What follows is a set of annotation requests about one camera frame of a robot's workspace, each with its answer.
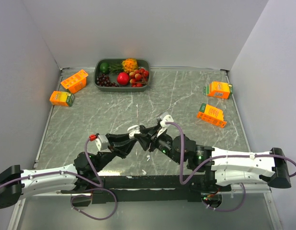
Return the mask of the white earbud charging case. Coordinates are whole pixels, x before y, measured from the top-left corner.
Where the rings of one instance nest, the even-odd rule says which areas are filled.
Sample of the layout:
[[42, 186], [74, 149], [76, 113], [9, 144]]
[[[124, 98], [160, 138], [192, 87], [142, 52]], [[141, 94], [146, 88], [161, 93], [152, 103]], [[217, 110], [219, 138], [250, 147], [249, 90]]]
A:
[[133, 138], [135, 134], [140, 134], [140, 126], [139, 125], [133, 125], [127, 129], [127, 133], [129, 135], [129, 138]]

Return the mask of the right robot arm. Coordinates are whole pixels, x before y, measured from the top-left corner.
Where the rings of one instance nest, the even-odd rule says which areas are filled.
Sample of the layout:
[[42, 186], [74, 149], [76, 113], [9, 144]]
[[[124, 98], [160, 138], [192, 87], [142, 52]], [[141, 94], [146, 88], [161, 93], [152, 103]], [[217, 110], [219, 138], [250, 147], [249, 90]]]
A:
[[158, 149], [172, 161], [191, 170], [180, 183], [187, 184], [197, 172], [204, 172], [204, 185], [209, 191], [240, 183], [266, 183], [272, 188], [291, 188], [288, 158], [280, 148], [267, 152], [239, 152], [196, 144], [185, 136], [181, 127], [174, 122], [150, 128], [136, 126], [129, 134], [143, 150]]

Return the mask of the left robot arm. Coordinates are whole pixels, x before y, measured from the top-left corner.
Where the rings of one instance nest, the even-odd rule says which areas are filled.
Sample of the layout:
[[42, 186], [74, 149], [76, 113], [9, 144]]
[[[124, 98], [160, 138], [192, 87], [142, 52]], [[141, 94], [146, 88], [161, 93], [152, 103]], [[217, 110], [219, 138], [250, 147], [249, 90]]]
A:
[[0, 209], [48, 192], [102, 190], [105, 182], [98, 173], [115, 157], [126, 158], [136, 142], [129, 134], [95, 134], [88, 137], [84, 151], [72, 164], [45, 170], [22, 170], [13, 165], [0, 173]]

